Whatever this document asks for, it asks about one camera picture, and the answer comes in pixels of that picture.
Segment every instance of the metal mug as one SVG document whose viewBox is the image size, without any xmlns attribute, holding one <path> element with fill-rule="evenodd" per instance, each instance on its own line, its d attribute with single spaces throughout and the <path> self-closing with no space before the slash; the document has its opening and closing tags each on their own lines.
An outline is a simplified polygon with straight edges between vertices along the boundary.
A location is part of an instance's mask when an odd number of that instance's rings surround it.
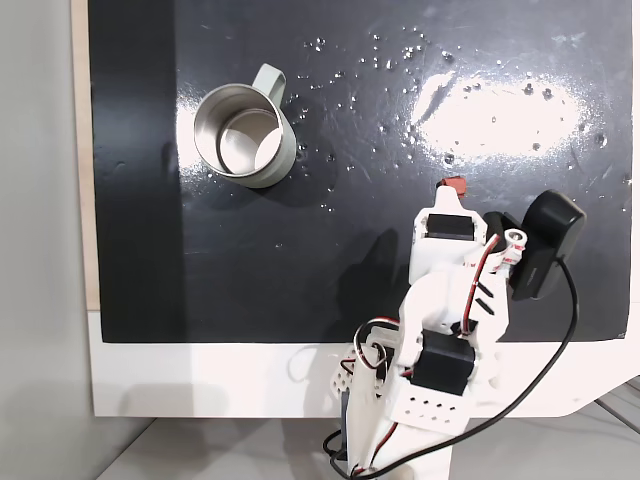
<svg viewBox="0 0 640 480">
<path fill-rule="evenodd" d="M 194 140 L 212 170 L 250 188 L 270 187 L 289 173 L 296 137 L 280 110 L 285 84 L 284 74 L 265 63 L 253 85 L 223 85 L 202 99 Z"/>
</svg>

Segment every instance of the mug handle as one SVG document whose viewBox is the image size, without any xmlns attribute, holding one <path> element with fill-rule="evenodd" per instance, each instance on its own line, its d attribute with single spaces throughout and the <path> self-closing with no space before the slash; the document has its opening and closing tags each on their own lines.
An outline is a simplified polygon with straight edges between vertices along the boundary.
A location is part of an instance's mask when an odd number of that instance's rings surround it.
<svg viewBox="0 0 640 480">
<path fill-rule="evenodd" d="M 284 87 L 287 79 L 280 70 L 265 63 L 260 67 L 256 79 L 253 81 L 253 87 L 260 90 L 268 96 L 277 107 L 282 103 L 284 96 Z"/>
</svg>

